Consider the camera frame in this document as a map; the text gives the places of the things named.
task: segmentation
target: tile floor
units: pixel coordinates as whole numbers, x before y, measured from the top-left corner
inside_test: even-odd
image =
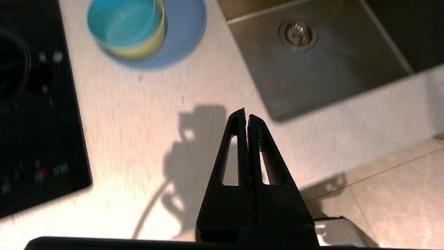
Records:
[[[444,249],[444,141],[425,140],[301,194],[313,217],[344,216],[380,247]]]

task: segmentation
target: yellow and blue cup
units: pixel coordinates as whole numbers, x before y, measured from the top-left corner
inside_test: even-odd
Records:
[[[154,54],[165,37],[162,0],[94,0],[87,21],[104,50],[130,60]]]

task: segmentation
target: white countertop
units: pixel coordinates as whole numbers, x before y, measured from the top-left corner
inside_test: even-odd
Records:
[[[206,0],[199,46],[152,71],[98,49],[86,25],[89,1],[60,2],[94,185],[0,220],[0,249],[44,235],[131,238],[153,198],[139,238],[190,234],[227,117],[242,107],[267,123],[300,188],[444,132],[444,66],[276,123],[216,1]],[[181,139],[179,123],[194,138]]]

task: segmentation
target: drain strainer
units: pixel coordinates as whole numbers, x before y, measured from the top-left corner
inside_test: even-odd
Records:
[[[302,21],[288,21],[279,26],[279,39],[294,50],[306,50],[317,41],[315,29]]]

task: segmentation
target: blue bowl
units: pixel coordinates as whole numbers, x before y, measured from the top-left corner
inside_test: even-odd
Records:
[[[88,27],[98,42],[129,48],[155,32],[159,12],[155,0],[94,0],[88,11]]]

